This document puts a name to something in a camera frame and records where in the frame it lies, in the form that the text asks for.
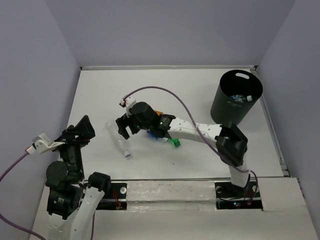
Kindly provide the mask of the clear bottle blue white cap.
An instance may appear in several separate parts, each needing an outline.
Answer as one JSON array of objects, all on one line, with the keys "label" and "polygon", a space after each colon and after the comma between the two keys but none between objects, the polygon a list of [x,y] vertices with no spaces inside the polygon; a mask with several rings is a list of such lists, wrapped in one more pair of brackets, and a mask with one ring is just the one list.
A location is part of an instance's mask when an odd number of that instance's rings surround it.
[{"label": "clear bottle blue white cap", "polygon": [[118,125],[115,120],[109,120],[105,124],[105,129],[107,130],[115,148],[118,152],[125,158],[130,158],[132,156],[127,140],[118,133]]}]

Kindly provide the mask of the clear bottle white green label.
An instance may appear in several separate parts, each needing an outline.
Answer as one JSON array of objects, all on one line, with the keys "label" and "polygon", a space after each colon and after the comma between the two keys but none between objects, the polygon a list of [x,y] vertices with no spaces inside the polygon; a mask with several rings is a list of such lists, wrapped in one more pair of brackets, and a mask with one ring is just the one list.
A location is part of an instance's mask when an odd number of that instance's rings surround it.
[{"label": "clear bottle white green label", "polygon": [[250,102],[253,102],[254,100],[252,95],[242,95],[242,94],[231,95],[229,96],[229,98],[238,103],[250,103]]}]

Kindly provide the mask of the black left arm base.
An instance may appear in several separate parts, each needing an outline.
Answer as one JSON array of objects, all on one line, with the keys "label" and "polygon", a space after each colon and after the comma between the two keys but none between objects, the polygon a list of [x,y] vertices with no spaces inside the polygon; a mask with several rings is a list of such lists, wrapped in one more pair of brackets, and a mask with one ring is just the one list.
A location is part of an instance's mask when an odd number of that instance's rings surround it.
[{"label": "black left arm base", "polygon": [[127,209],[127,193],[127,182],[112,181],[110,191],[100,200],[96,210],[125,211]]}]

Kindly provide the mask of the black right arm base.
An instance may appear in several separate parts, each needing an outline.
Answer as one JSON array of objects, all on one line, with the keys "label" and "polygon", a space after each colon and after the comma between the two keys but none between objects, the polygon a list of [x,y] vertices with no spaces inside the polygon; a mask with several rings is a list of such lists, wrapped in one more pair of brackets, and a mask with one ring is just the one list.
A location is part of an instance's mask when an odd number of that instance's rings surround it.
[{"label": "black right arm base", "polygon": [[215,206],[218,210],[262,210],[263,204],[256,182],[250,181],[241,188],[230,182],[215,183]]}]

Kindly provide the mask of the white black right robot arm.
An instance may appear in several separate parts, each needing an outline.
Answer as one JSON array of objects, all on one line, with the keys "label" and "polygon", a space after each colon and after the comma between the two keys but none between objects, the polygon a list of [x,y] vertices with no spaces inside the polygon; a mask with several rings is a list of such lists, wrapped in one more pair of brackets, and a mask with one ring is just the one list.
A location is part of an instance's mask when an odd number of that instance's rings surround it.
[{"label": "white black right robot arm", "polygon": [[217,152],[228,165],[230,190],[242,196],[249,189],[250,171],[245,163],[248,139],[233,123],[204,124],[187,121],[170,114],[159,113],[146,102],[121,100],[125,114],[116,119],[118,133],[128,139],[139,131],[148,131],[161,139],[179,139],[204,143]]}]

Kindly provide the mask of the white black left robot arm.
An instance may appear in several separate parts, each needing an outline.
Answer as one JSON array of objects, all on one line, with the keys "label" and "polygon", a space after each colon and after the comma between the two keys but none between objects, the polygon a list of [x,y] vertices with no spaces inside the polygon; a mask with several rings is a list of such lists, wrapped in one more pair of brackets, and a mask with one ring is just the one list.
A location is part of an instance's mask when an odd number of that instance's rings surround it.
[{"label": "white black left robot arm", "polygon": [[59,160],[46,169],[49,188],[47,208],[50,240],[82,240],[101,199],[111,191],[111,177],[93,172],[86,186],[81,149],[96,135],[90,118],[84,115],[54,141]]}]

